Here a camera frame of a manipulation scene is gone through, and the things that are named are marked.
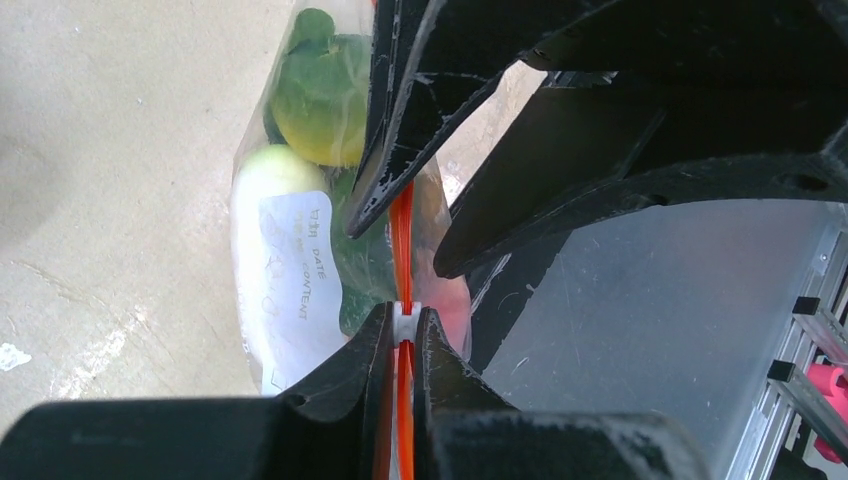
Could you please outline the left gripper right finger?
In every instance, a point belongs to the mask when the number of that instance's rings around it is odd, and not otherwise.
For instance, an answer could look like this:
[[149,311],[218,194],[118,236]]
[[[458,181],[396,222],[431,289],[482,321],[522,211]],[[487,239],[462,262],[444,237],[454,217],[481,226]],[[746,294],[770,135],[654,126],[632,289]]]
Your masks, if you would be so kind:
[[424,308],[415,337],[417,479],[706,479],[693,438],[656,413],[522,411],[449,345]]

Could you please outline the pink peach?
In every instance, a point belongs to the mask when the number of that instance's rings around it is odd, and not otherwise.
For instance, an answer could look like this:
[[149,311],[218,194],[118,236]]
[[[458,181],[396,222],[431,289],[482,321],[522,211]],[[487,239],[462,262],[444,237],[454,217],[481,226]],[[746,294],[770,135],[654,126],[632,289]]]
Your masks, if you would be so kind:
[[420,275],[415,279],[414,297],[423,306],[438,312],[450,346],[468,360],[472,349],[472,309],[466,280]]

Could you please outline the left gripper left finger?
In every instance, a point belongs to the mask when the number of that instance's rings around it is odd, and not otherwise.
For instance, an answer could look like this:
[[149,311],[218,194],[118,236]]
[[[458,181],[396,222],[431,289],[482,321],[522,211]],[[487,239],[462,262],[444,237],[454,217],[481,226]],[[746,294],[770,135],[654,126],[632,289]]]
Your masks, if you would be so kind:
[[49,402],[1,443],[5,479],[385,479],[393,307],[273,397]]

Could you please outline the green yellow mango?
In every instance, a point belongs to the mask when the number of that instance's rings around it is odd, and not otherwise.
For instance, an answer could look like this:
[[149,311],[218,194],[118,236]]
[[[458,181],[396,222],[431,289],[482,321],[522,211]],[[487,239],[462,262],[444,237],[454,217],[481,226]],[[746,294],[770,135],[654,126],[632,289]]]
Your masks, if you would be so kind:
[[372,40],[338,33],[319,8],[300,10],[279,62],[270,112],[302,158],[354,167],[363,155]]

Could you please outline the clear orange zip bag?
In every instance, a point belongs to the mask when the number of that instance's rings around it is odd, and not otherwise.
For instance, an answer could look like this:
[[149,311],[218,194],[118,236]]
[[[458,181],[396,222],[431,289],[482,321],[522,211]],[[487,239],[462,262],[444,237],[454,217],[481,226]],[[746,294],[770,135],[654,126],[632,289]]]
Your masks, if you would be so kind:
[[231,246],[239,320],[254,381],[280,394],[351,340],[373,307],[403,311],[409,287],[447,317],[450,342],[470,336],[464,280],[435,275],[448,225],[439,168],[360,237],[346,234],[368,138],[372,43],[382,1],[299,1],[234,161]]

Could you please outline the green cucumber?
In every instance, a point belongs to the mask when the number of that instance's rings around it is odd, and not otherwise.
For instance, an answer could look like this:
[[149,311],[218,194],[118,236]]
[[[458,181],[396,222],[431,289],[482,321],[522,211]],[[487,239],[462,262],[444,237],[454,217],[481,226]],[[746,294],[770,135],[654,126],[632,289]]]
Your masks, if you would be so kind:
[[375,305],[397,299],[388,216],[381,216],[357,239],[344,231],[355,177],[353,168],[328,171],[333,207],[331,245],[342,282],[339,326],[347,337],[359,331]]

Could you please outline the white radish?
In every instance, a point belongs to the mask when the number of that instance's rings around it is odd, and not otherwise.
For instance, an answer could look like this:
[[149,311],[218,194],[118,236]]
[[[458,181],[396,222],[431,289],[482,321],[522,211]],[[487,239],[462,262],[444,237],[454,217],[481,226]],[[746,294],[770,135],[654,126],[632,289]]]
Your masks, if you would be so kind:
[[294,385],[346,342],[321,169],[287,145],[248,155],[233,183],[239,319],[261,394]]

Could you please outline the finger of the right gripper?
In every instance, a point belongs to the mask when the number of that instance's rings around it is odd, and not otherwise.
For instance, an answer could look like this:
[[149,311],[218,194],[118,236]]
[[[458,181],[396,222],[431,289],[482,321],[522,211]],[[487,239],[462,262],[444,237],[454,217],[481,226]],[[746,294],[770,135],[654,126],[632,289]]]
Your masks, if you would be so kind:
[[544,88],[468,182],[434,260],[453,278],[653,206],[847,199],[843,89]]
[[345,233],[362,236],[508,67],[609,1],[379,1],[365,149]]

